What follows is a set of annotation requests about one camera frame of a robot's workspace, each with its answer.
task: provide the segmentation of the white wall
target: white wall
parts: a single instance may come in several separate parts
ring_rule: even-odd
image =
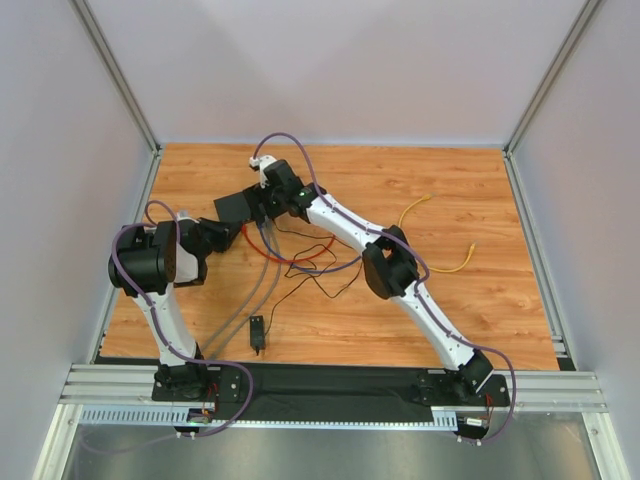
[[[0,465],[30,478],[150,159],[66,1],[0,15]]]
[[[583,0],[91,0],[161,141],[502,145]]]
[[[640,478],[640,3],[607,0],[516,163],[569,324]]]

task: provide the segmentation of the blue cable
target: blue cable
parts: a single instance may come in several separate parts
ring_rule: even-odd
[[[271,255],[273,255],[274,257],[279,258],[280,260],[285,260],[286,261],[286,258],[282,258],[280,255],[278,255],[276,252],[274,252],[271,249],[271,245],[269,245],[269,242],[265,238],[264,233],[262,233],[262,228],[260,227],[260,225],[257,225],[257,226],[258,226],[258,231],[260,232],[260,238],[262,238],[262,243],[264,243],[264,246],[267,248],[269,253]],[[292,263],[291,266],[293,268],[296,268],[296,269],[300,270],[301,272],[309,273],[311,275],[317,275],[319,273],[332,273],[332,272],[338,272],[340,270],[344,270],[345,268],[350,267],[351,265],[353,265],[354,263],[356,263],[359,260],[360,260],[360,257],[356,257],[353,260],[351,260],[349,263],[345,263],[344,265],[340,265],[339,267],[329,268],[327,270],[309,270],[307,268],[299,267],[295,263]]]

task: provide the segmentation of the white vent grille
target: white vent grille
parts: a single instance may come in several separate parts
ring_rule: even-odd
[[[202,423],[188,420],[188,407],[171,406],[108,406],[85,405],[80,423],[83,425],[154,425],[154,426],[216,426],[222,421]],[[318,428],[338,430],[437,430],[455,431],[455,412],[434,411],[433,422],[282,422],[238,420],[234,427],[253,428]]]

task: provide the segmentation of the wood grain surface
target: wood grain surface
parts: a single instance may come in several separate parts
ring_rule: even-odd
[[[151,198],[193,217],[217,219],[215,198],[238,192],[258,181],[247,166],[251,145],[168,145]],[[261,153],[285,158],[303,181],[310,180],[304,161],[293,146],[267,145]],[[343,205],[381,225],[397,222],[411,202],[426,193],[434,197],[405,218],[403,228],[411,245],[427,263],[440,268],[459,265],[471,242],[477,248],[469,265],[454,274],[432,273],[427,282],[434,299],[470,340],[498,348],[518,369],[557,370],[550,333],[532,272],[522,229],[501,153],[485,149],[310,146],[320,183]],[[167,219],[160,207],[155,220]],[[277,224],[323,235],[300,219],[282,216]],[[255,225],[253,241],[263,247]],[[283,256],[292,258],[318,240],[277,233]],[[354,258],[337,245],[338,264]],[[318,258],[323,268],[328,253]],[[189,330],[199,344],[242,303],[255,285],[264,258],[239,236],[224,254],[208,259],[209,276],[201,287],[177,290]],[[329,294],[337,292],[358,270],[357,265],[318,279]],[[272,283],[276,264],[249,308]],[[275,302],[304,276],[281,277],[258,313],[269,323]],[[238,325],[236,319],[227,329]],[[249,328],[243,326],[219,358],[242,361],[317,364],[439,366],[433,348],[399,307],[376,297],[361,273],[338,298],[327,298],[307,281],[276,309],[266,351],[256,356],[249,348]],[[219,336],[205,355],[220,345]],[[102,356],[157,357],[149,327],[131,299],[121,295],[103,342]],[[504,368],[498,357],[494,365]]]

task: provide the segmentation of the yellow cable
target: yellow cable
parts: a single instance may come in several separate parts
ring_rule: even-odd
[[[407,208],[405,208],[404,211],[402,212],[402,215],[400,215],[400,218],[398,219],[398,227],[402,227],[402,220],[404,220],[404,217],[409,212],[409,210],[411,210],[413,207],[415,207],[416,205],[419,205],[422,202],[426,202],[427,200],[431,200],[431,198],[432,198],[432,196],[429,195],[429,194],[423,195],[418,200],[416,200],[411,205],[409,205]],[[438,273],[456,273],[456,272],[459,272],[460,270],[462,270],[464,267],[467,266],[467,264],[471,260],[471,257],[473,256],[473,252],[475,251],[475,249],[476,249],[476,244],[474,242],[469,246],[469,251],[467,252],[467,258],[465,258],[464,262],[462,262],[462,264],[460,266],[456,267],[456,268],[447,269],[447,268],[429,267],[429,270],[431,270],[432,272],[438,272]]]

